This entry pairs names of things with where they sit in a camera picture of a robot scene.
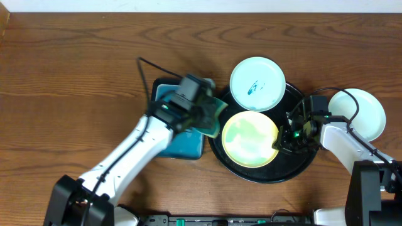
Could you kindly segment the green and yellow sponge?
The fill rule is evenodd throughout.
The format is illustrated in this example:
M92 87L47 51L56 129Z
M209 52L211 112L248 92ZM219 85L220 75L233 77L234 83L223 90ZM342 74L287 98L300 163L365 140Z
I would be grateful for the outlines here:
M201 134L216 138L220 131L219 117L228 106L224 101L216 97L207 97L199 106L200 117L193 127Z

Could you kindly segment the yellow plate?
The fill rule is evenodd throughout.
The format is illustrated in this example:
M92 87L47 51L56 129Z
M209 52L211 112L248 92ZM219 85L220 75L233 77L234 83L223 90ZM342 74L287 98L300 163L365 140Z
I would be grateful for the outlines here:
M221 135L226 155L239 166L260 168L278 155L273 143L278 127L260 112L243 111L233 115L224 125Z

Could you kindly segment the light green plate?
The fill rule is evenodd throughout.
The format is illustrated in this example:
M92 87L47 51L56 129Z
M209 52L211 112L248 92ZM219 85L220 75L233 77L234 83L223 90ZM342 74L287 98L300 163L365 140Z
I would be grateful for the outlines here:
M386 126L386 114L381 103L369 92L361 89L346 89L359 104L359 112L351 124L367 141L378 138ZM356 112L356 103L344 92L337 92L329 102L329 111L335 116L350 119Z
M244 109L264 112L277 106L286 90L282 69L272 60L254 56L238 63L231 73L229 88Z

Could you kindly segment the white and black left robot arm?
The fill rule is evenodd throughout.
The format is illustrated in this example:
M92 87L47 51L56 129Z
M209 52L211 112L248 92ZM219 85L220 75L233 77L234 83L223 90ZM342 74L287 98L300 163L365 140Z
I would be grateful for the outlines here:
M178 90L168 100L150 102L132 132L97 166L75 180L62 176L53 187L44 225L137 225L138 218L118 201L139 172L173 138L194 128L218 135L219 114L227 104L209 94L187 97Z

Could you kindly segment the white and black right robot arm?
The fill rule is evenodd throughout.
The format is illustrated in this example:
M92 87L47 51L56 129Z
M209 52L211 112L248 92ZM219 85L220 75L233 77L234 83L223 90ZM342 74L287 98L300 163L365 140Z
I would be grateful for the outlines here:
M364 140L342 116L309 116L281 128L273 147L286 154L323 148L350 173L344 207L321 208L315 225L401 225L401 162Z

